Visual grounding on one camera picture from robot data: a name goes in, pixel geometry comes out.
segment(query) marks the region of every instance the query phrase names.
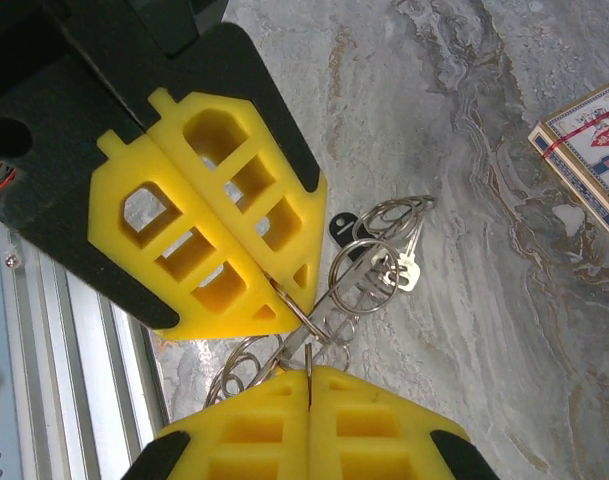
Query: marble surface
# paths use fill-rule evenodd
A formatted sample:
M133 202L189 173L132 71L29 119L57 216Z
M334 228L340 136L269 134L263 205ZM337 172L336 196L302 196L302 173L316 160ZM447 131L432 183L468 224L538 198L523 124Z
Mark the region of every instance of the marble surface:
M360 325L350 371L460 423L502 479L609 480L609 236L526 139L609 82L609 0L231 0L226 17L326 172L329 215L438 198L418 286ZM232 344L155 342L173 419Z

